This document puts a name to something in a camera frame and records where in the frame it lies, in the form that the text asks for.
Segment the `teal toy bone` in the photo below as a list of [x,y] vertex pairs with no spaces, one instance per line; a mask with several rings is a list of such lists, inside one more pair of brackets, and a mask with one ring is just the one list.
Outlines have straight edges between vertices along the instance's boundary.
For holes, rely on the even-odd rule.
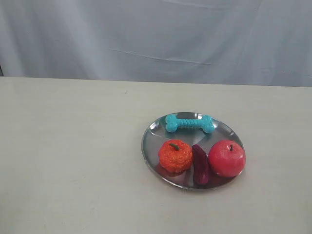
[[177,118],[170,114],[165,118],[166,131],[173,133],[179,128],[183,129],[201,129],[204,133],[210,134],[215,130],[213,120],[210,116],[202,116],[200,119]]

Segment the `white backdrop cloth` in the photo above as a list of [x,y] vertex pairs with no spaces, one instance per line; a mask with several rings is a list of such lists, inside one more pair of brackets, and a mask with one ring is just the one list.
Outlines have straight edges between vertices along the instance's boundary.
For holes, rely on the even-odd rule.
[[310,87],[309,0],[3,0],[8,77]]

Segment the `round steel plate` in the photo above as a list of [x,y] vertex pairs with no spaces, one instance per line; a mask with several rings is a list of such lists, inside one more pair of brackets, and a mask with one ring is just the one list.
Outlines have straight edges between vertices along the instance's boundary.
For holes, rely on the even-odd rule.
[[217,189],[236,179],[236,177],[220,177],[210,171],[208,183],[205,185],[198,185],[193,180],[193,166],[181,173],[170,173],[162,168],[159,163],[158,152],[163,143],[168,140],[182,140],[190,146],[198,144],[205,152],[209,152],[210,148],[220,140],[232,140],[243,147],[243,144],[235,131],[216,118],[212,118],[214,131],[211,134],[207,134],[201,129],[190,128],[182,128],[174,133],[169,133],[165,128],[165,118],[165,116],[162,116],[152,122],[142,137],[142,155],[151,172],[153,172],[158,178],[173,186],[192,191]]

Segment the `red toy apple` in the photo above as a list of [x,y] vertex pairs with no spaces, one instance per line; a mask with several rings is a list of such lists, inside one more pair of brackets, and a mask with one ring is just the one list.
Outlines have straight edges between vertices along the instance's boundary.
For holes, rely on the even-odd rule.
[[221,140],[208,153],[212,171],[220,177],[238,176],[246,165],[244,149],[234,141]]

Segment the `purple toy eggplant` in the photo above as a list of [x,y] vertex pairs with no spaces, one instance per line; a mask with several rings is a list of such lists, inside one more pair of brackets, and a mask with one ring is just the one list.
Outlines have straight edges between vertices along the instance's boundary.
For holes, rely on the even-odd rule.
[[198,185],[209,182],[209,164],[205,151],[198,145],[192,146],[194,174],[193,181]]

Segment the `orange toy pumpkin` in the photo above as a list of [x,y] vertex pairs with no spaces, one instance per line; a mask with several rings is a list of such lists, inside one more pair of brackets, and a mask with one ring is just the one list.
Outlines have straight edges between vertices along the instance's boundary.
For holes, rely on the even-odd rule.
[[190,145],[182,140],[168,140],[158,151],[159,163],[170,173],[181,173],[190,169],[193,153]]

